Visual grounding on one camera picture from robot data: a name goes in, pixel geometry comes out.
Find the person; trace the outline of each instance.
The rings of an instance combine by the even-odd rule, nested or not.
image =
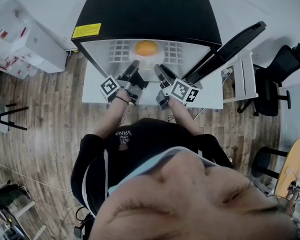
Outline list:
[[[0,188],[0,210],[8,208],[20,196],[26,196],[28,199],[31,199],[26,187],[20,186],[17,182],[14,184],[8,183]],[[0,214],[0,223],[6,222],[6,218]]]
[[[89,239],[296,238],[289,216],[232,169],[181,102],[169,99],[177,124],[144,118],[119,127],[129,102],[119,90],[81,140],[71,186],[96,216]]]

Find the wooden floor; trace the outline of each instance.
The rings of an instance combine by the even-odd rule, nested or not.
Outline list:
[[[63,73],[40,72],[26,80],[7,74],[0,77],[0,96],[6,104],[30,107],[11,118],[27,126],[27,132],[14,128],[8,134],[0,132],[0,164],[37,181],[71,190],[70,176],[80,140],[91,133],[107,109],[105,104],[81,102],[86,63],[81,54],[73,54]],[[233,95],[231,86],[230,78],[224,85],[225,97]],[[206,109],[197,121],[205,133],[219,140],[226,154],[233,158],[235,169],[249,176],[255,153],[262,146],[277,148],[279,117],[255,118],[252,107],[238,114],[238,106],[239,103],[233,102],[225,104],[223,110]],[[192,109],[190,113],[195,116],[198,111]],[[156,106],[130,105],[124,125],[145,117],[167,120],[170,114]],[[21,217],[30,236],[46,224],[41,239],[73,238],[73,227],[78,225],[75,211],[79,206],[70,192],[39,184],[5,168],[0,168],[0,179],[23,183],[37,202]],[[20,198],[17,205],[27,202]]]

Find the nose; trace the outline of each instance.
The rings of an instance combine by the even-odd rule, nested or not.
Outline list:
[[[176,182],[177,184],[194,184],[205,178],[206,168],[199,157],[181,151],[159,165],[151,175],[159,182]]]

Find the yellow warning label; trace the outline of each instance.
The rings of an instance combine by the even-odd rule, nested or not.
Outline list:
[[[101,23],[78,26],[75,28],[72,38],[81,38],[87,36],[96,36],[99,34]]]

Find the wristband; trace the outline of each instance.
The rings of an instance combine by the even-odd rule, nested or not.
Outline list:
[[[125,99],[123,99],[123,98],[121,98],[121,97],[115,96],[114,98],[118,98],[118,99],[124,101],[127,105],[129,104]]]

